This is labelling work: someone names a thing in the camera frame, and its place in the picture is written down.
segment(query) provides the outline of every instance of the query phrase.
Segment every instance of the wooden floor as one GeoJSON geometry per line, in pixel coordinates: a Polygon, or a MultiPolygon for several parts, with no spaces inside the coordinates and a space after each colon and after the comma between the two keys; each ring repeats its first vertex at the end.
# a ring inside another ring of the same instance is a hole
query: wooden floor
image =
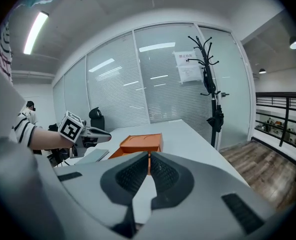
{"type": "Polygon", "coordinates": [[[296,201],[296,165],[252,140],[220,153],[277,210],[296,201]]]}

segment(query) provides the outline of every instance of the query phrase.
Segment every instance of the window blinds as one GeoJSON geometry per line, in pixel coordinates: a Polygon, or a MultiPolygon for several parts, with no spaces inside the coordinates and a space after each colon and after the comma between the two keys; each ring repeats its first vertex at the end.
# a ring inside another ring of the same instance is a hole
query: window blinds
{"type": "Polygon", "coordinates": [[[91,109],[99,107],[106,131],[149,123],[131,33],[87,55],[91,109]]]}
{"type": "Polygon", "coordinates": [[[66,105],[64,101],[63,78],[53,87],[53,102],[56,113],[57,124],[61,122],[66,112],[66,105]]]}
{"type": "Polygon", "coordinates": [[[86,120],[90,126],[85,57],[64,75],[64,97],[67,110],[79,116],[81,120],[86,120]]]}
{"type": "MultiPolygon", "coordinates": [[[[151,123],[183,119],[211,142],[211,96],[202,81],[181,84],[173,52],[192,51],[198,36],[192,24],[169,24],[135,31],[140,67],[151,123]]],[[[201,52],[196,51],[198,59],[201,52]]]]}

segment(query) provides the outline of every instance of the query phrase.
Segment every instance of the coat rack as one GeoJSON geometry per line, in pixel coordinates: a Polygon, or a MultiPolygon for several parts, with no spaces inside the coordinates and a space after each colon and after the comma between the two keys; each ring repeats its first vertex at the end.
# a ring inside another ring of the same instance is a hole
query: coat rack
{"type": "Polygon", "coordinates": [[[221,110],[221,105],[218,104],[218,94],[221,91],[216,92],[216,86],[212,80],[212,73],[210,70],[210,65],[216,65],[217,63],[219,63],[219,61],[217,61],[215,63],[210,62],[210,59],[213,58],[213,56],[209,57],[212,42],[210,42],[208,52],[206,52],[206,49],[205,49],[206,43],[209,40],[211,40],[212,37],[210,37],[206,42],[204,42],[203,45],[201,45],[201,42],[197,36],[196,36],[196,40],[190,36],[188,36],[188,37],[197,44],[197,46],[194,47],[194,49],[199,48],[201,51],[202,57],[203,57],[203,61],[200,59],[194,59],[194,58],[189,58],[186,61],[187,62],[188,61],[198,61],[198,63],[203,66],[202,67],[202,69],[203,69],[203,83],[208,91],[208,94],[201,93],[201,95],[208,96],[211,94],[212,117],[210,117],[207,120],[207,122],[212,127],[211,145],[214,147],[215,141],[216,141],[216,133],[219,133],[221,131],[224,116],[223,116],[223,113],[221,110]]]}

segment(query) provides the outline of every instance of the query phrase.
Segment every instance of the glass door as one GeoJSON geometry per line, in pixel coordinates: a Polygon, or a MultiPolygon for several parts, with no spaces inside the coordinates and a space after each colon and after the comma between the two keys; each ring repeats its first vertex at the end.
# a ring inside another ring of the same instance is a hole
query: glass door
{"type": "Polygon", "coordinates": [[[220,149],[247,141],[250,126],[250,89],[246,68],[238,46],[230,33],[200,27],[207,40],[212,37],[211,55],[217,89],[221,91],[224,124],[221,131],[220,149]]]}

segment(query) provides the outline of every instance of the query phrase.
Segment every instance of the white cube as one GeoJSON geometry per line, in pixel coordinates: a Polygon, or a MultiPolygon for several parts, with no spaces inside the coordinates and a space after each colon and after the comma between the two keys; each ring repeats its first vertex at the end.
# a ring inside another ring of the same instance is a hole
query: white cube
{"type": "Polygon", "coordinates": [[[67,111],[59,124],[58,132],[64,138],[75,143],[83,129],[81,118],[67,111]]]}

